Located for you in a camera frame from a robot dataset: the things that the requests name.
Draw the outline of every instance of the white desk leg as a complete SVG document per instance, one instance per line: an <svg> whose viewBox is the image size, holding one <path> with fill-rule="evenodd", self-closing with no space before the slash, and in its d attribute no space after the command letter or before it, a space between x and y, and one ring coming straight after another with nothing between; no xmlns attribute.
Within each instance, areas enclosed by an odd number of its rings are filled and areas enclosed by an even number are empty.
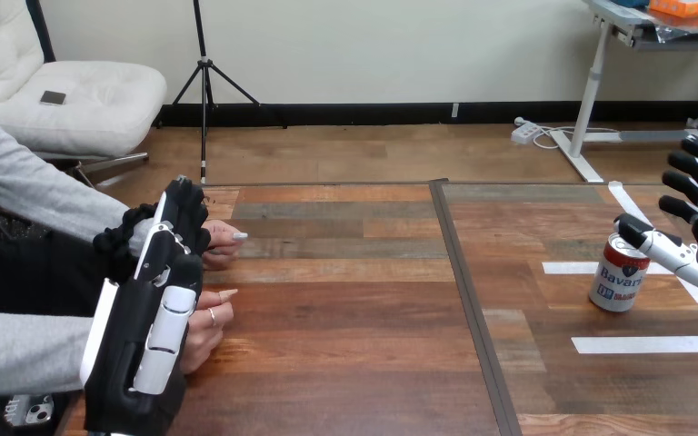
<svg viewBox="0 0 698 436"><path fill-rule="evenodd" d="M606 47L609 38L612 37L613 25L601 23L601 39L598 41L598 49L595 51L593 68L590 69L590 76L587 78L587 86L584 88L582 105L579 107L579 116L576 118L576 127L573 129L571 141L560 131L552 132L550 135L563 155L568 159L573 168L587 183L601 183L603 178L590 166L587 159L582 156L582 142L584 134L587 133L587 125L590 123L590 114L595 104L595 96L601 86L601 75L603 74L603 61L606 58Z"/></svg>
<svg viewBox="0 0 698 436"><path fill-rule="evenodd" d="M582 142L584 134L587 133L587 125L590 123L590 114L593 111L593 104L595 104L595 96L598 95L598 88L601 86L603 61L606 58L606 47L612 36L612 30L613 25L601 24L601 39L598 41L593 68L590 69L590 77L587 78L582 105L579 107L579 116L576 118L576 128L573 129L573 137L571 138L569 153L571 153L572 157L579 157L582 154Z"/></svg>

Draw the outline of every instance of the camera tripod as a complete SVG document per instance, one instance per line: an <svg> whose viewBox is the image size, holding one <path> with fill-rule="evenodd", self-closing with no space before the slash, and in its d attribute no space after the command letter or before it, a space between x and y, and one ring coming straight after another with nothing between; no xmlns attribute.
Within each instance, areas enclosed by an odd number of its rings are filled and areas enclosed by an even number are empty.
<svg viewBox="0 0 698 436"><path fill-rule="evenodd" d="M204 178L205 171L207 168L206 161L206 142L207 142L207 115L211 114L215 108L215 103L213 101L213 89L210 86L210 71L215 71L221 77L224 78L231 86L239 91L245 98L250 100L250 102L255 106L255 108L263 107L264 109L270 110L263 106L258 100L255 100L252 95L247 93L242 86L238 85L235 81L226 75L220 68L213 64L213 60L207 57L207 51L204 49L204 30L202 28L202 14L199 10L199 0L194 0L194 18L196 19L196 33L199 36L199 54L202 56L201 59L196 63L196 68L188 78L183 89L178 94L178 96L173 101L173 107L180 101L188 89L189 85L194 81L196 75L202 72L202 166L200 169L200 183L205 184L206 179ZM282 126L283 129L287 128L287 123L284 121L283 117L276 111L271 111L274 114L277 122Z"/></svg>

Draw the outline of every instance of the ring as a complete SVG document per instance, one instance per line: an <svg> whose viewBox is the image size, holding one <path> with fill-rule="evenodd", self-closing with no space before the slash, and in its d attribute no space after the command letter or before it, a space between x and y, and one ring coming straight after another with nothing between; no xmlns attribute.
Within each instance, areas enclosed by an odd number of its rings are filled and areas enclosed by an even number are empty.
<svg viewBox="0 0 698 436"><path fill-rule="evenodd" d="M213 308L211 307L210 309L207 309L208 312L210 312L210 318L213 319L213 327L218 325L218 322L215 320L215 314L213 313Z"/></svg>

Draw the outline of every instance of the wooden table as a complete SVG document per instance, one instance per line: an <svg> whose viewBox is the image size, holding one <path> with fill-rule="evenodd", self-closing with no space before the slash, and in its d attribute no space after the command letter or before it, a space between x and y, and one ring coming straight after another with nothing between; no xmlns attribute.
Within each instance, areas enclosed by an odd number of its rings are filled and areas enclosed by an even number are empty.
<svg viewBox="0 0 698 436"><path fill-rule="evenodd" d="M661 189L627 191L672 229ZM544 273L598 260L622 211L605 186L206 193L211 217L251 239L205 278L239 289L235 318L171 434L698 434L698 354L579 354L571 340L698 335L677 279L649 277L616 315L588 302L592 275Z"/></svg>
<svg viewBox="0 0 698 436"><path fill-rule="evenodd" d="M627 186L673 232L659 186ZM627 313L587 298L590 274L543 263L598 262L623 210L606 186L446 185L474 290L523 434L698 434L698 354L580 354L572 337L698 335L698 304L671 275L647 276Z"/></svg>

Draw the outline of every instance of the hand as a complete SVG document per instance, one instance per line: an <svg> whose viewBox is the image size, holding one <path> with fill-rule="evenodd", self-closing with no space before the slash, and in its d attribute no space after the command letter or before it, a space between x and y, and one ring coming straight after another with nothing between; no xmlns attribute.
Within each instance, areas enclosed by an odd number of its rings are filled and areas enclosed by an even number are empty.
<svg viewBox="0 0 698 436"><path fill-rule="evenodd" d="M210 220L202 227L210 232L210 244L202 254L202 263L206 270L222 270L239 258L239 248L244 241L235 241L234 233L239 233L231 225L220 220Z"/></svg>
<svg viewBox="0 0 698 436"><path fill-rule="evenodd" d="M208 292L199 295L196 311L188 319L188 336L185 339L181 371L189 374L196 371L209 357L210 353L224 338L224 325L234 318L234 309L229 302L231 291ZM209 309L213 310L215 323Z"/></svg>

